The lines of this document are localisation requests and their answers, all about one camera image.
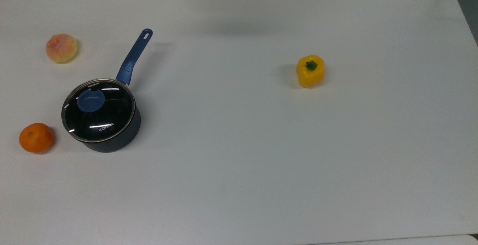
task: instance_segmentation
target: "blue handle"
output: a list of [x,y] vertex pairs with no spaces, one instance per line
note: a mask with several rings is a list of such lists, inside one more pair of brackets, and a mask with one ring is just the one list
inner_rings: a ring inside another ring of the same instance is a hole
[[119,69],[118,75],[116,75],[116,80],[124,84],[128,84],[128,85],[130,84],[131,75],[133,74],[133,67],[136,64],[136,61],[138,61],[138,58],[140,58],[140,55],[145,49],[149,40],[151,39],[151,36],[152,36],[151,29],[147,28],[143,30],[143,32],[141,32],[140,37],[134,43],[130,53],[124,59],[123,64],[121,65],[121,68]]

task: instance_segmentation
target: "orange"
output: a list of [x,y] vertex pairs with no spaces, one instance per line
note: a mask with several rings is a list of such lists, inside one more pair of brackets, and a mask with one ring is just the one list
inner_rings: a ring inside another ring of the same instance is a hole
[[45,153],[55,142],[55,134],[46,124],[36,122],[23,129],[19,141],[27,152]]

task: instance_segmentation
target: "pepper stem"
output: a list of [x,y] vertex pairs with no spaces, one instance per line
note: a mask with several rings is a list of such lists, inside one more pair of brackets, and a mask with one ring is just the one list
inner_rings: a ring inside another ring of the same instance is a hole
[[314,60],[305,63],[308,70],[315,70],[317,68],[317,63]]

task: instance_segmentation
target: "saucepan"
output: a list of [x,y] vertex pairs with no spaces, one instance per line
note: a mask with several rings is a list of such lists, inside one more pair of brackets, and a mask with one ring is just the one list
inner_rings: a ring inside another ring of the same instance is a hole
[[142,31],[115,80],[89,80],[68,95],[61,118],[70,136],[102,153],[117,151],[135,138],[141,114],[128,85],[133,67],[151,36],[151,29]]

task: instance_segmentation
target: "bell pepper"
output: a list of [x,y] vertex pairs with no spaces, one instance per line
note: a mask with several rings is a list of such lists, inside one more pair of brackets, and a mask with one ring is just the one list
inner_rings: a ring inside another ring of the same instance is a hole
[[324,60],[316,55],[301,58],[297,63],[296,71],[299,83],[303,87],[318,85],[326,74]]

